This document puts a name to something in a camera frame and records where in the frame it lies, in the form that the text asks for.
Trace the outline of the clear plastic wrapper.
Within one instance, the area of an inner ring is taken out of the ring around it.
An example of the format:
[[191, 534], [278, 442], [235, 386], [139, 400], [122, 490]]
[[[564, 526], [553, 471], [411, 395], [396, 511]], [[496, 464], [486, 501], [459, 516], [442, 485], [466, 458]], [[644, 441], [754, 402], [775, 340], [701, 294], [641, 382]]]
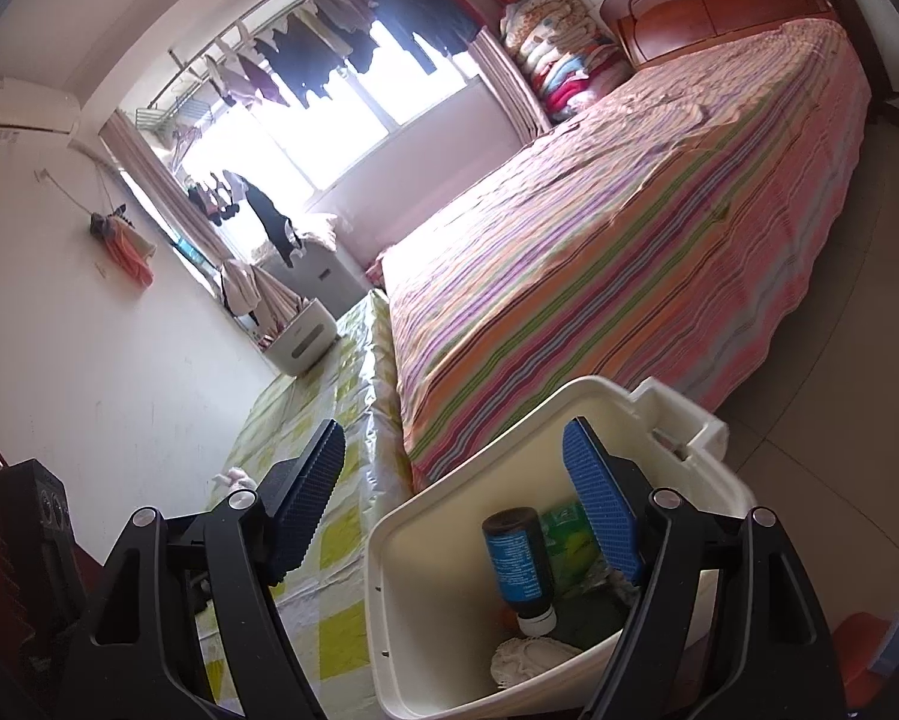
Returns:
[[602, 577], [602, 583], [604, 583], [607, 589], [615, 593], [615, 596], [621, 603], [625, 603], [627, 606], [635, 604], [639, 595], [638, 587], [631, 580], [628, 580], [623, 572], [607, 567], [604, 577]]

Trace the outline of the bright green plastic bag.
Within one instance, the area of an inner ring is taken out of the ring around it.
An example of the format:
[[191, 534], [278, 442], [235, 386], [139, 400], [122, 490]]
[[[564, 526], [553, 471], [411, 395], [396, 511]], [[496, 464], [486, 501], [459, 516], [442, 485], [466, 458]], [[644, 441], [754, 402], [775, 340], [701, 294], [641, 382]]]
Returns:
[[579, 500], [570, 500], [540, 516], [543, 543], [558, 596], [574, 592], [591, 577], [602, 559], [588, 516]]

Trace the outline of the white tissue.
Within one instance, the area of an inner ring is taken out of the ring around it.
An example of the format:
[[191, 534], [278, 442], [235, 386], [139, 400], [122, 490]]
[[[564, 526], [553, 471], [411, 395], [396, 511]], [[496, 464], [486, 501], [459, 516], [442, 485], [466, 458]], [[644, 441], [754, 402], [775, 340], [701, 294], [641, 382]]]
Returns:
[[505, 640], [490, 661], [490, 674], [498, 689], [514, 688], [529, 679], [573, 660], [581, 650], [552, 637]]

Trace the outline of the dark brown bottle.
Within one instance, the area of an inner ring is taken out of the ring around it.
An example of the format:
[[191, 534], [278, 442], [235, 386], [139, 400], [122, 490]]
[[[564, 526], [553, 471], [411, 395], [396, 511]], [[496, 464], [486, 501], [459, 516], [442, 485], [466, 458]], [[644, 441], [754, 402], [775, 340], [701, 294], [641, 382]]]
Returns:
[[531, 639], [554, 632], [554, 571], [536, 509], [514, 507], [490, 515], [482, 535], [501, 598], [514, 611], [519, 630]]

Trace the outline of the cream plastic trash bin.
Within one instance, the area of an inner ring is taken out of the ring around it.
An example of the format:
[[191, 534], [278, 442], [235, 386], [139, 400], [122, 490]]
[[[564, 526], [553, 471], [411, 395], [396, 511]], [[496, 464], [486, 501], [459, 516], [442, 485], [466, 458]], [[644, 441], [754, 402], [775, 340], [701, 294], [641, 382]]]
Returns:
[[561, 436], [578, 416], [610, 454], [636, 461], [654, 486], [675, 489], [700, 511], [743, 517], [755, 504], [724, 461], [729, 429], [717, 416], [656, 379], [635, 390], [594, 376], [566, 383], [369, 534], [366, 630], [387, 717], [518, 717], [581, 707], [593, 695], [615, 637], [497, 688], [490, 660], [509, 634], [482, 536], [495, 512], [545, 512], [575, 497]]

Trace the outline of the red plastic stool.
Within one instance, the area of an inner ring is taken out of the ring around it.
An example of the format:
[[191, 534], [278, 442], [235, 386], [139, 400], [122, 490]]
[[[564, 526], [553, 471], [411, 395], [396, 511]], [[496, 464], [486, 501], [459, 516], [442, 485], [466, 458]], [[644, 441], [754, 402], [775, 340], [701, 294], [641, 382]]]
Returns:
[[869, 706], [899, 668], [899, 611], [892, 619], [859, 611], [831, 634], [847, 710]]

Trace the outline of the white appliance on table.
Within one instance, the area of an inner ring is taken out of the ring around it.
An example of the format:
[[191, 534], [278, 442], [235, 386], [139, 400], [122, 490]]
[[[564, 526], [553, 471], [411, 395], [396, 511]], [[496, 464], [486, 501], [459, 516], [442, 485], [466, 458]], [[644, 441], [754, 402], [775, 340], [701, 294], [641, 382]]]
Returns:
[[335, 340], [335, 319], [319, 299], [313, 299], [264, 349], [264, 358], [285, 376], [300, 377], [327, 355]]

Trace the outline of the pink curtain left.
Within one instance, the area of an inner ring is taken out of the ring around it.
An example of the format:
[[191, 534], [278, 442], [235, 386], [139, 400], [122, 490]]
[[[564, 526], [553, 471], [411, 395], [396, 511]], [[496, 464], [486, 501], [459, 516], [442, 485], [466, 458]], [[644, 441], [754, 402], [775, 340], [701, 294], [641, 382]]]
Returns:
[[114, 110], [101, 127], [100, 137], [158, 213], [220, 273], [228, 307], [237, 316], [254, 314], [260, 319], [262, 296], [252, 271], [237, 260], [204, 211], [189, 200], [182, 185], [153, 153], [129, 117], [122, 110]]

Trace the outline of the white grey air purifier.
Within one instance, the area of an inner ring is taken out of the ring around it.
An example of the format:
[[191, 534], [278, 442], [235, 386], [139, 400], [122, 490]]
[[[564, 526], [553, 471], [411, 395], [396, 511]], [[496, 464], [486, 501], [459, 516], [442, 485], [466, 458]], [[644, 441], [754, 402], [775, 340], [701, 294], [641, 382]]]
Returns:
[[371, 291], [365, 271], [342, 244], [329, 250], [321, 242], [308, 241], [303, 249], [293, 250], [291, 266], [266, 245], [259, 266], [303, 298], [317, 299], [334, 319]]

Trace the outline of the striped colourful bed sheet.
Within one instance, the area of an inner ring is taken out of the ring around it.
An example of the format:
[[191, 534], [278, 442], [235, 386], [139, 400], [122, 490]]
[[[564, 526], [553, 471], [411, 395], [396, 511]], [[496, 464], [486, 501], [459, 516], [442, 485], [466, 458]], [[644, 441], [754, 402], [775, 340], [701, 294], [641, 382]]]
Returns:
[[846, 29], [787, 21], [637, 71], [391, 245], [413, 488], [578, 377], [721, 405], [807, 294], [869, 103]]

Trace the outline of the black garment hanging low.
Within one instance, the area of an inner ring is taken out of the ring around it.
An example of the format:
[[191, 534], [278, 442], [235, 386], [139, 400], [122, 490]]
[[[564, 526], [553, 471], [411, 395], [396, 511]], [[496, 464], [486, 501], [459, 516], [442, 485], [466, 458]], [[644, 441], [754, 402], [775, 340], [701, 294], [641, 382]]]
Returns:
[[301, 239], [296, 231], [294, 231], [293, 223], [288, 216], [283, 215], [282, 211], [277, 210], [266, 193], [262, 192], [259, 187], [248, 182], [246, 184], [246, 202], [254, 211], [254, 215], [264, 227], [267, 239], [275, 247], [283, 262], [288, 268], [293, 268], [291, 255], [295, 250], [300, 249]]

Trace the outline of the white air conditioner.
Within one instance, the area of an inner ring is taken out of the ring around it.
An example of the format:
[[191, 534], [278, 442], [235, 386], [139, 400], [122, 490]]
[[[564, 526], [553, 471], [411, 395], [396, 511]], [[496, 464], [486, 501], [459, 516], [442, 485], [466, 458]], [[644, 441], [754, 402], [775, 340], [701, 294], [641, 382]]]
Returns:
[[0, 140], [12, 137], [74, 137], [80, 103], [74, 94], [0, 75]]

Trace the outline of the pink curtain right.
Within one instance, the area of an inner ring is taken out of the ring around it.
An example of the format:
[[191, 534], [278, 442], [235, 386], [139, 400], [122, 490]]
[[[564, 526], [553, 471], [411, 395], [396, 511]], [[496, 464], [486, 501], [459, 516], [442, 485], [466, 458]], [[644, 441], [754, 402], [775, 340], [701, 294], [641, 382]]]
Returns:
[[552, 122], [548, 121], [539, 99], [490, 29], [482, 28], [475, 34], [469, 44], [469, 54], [522, 146], [552, 130]]

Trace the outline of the stack of folded quilts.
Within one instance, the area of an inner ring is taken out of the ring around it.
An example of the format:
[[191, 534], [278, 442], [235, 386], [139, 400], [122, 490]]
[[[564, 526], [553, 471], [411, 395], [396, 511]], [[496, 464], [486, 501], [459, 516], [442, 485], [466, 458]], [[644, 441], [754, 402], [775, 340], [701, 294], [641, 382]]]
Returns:
[[503, 0], [503, 47], [552, 124], [589, 109], [632, 78], [625, 50], [582, 0]]

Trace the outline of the hanging dark clothes row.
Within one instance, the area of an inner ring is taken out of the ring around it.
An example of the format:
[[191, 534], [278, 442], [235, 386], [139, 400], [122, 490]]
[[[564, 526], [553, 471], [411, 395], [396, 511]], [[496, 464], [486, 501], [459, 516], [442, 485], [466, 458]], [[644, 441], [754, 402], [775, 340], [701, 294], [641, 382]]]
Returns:
[[373, 28], [382, 26], [426, 75], [435, 73], [436, 52], [451, 59], [464, 54], [485, 20], [469, 0], [306, 0], [269, 37], [239, 31], [241, 50], [218, 43], [207, 55], [207, 82], [225, 103], [300, 104], [327, 98], [332, 76], [365, 75], [381, 44]]

